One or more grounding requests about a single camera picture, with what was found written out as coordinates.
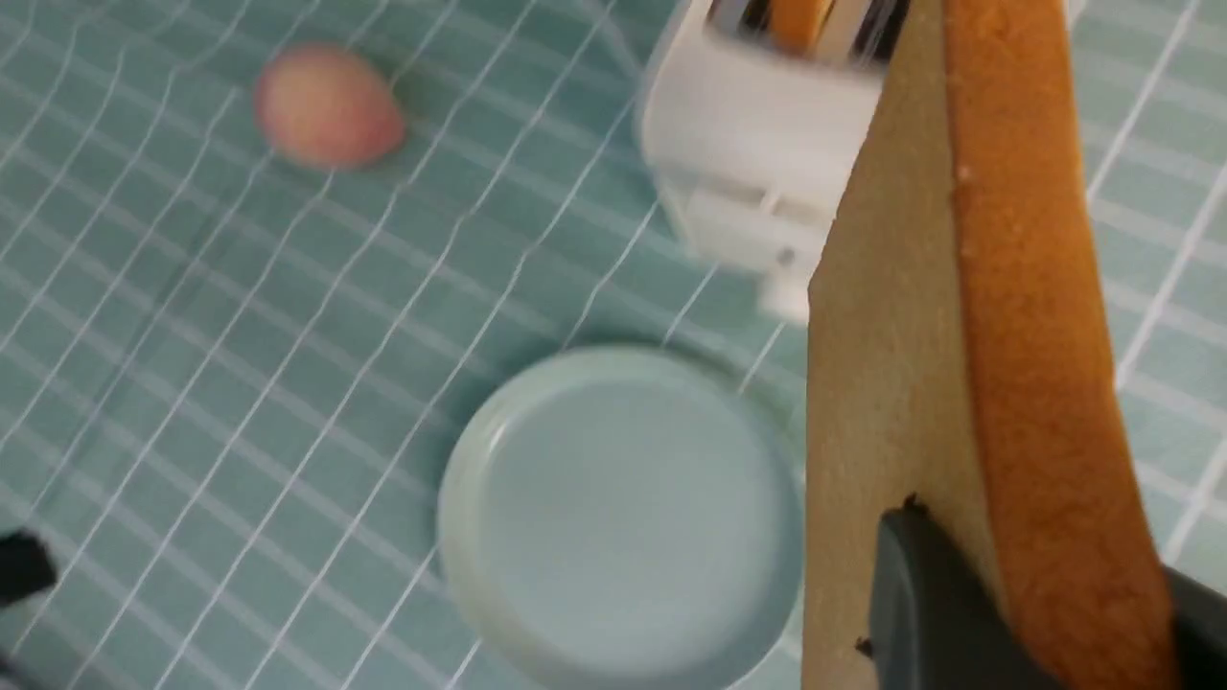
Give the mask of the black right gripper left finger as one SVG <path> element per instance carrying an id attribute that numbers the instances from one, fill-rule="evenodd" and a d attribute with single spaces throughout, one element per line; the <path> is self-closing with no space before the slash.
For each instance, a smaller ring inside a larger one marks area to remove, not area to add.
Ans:
<path id="1" fill-rule="evenodd" d="M 28 530 L 1 537 L 1 607 L 16 607 L 58 583 L 58 567 L 47 541 Z"/>

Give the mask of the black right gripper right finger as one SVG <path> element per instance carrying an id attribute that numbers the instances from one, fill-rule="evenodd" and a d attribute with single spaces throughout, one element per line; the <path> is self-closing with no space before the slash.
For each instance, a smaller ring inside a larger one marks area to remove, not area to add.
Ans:
<path id="1" fill-rule="evenodd" d="M 1225 689 L 1225 595 L 1164 570 L 1179 689 Z M 923 506 L 879 519 L 867 659 L 879 689 L 1074 689 L 1009 631 L 971 562 Z"/>

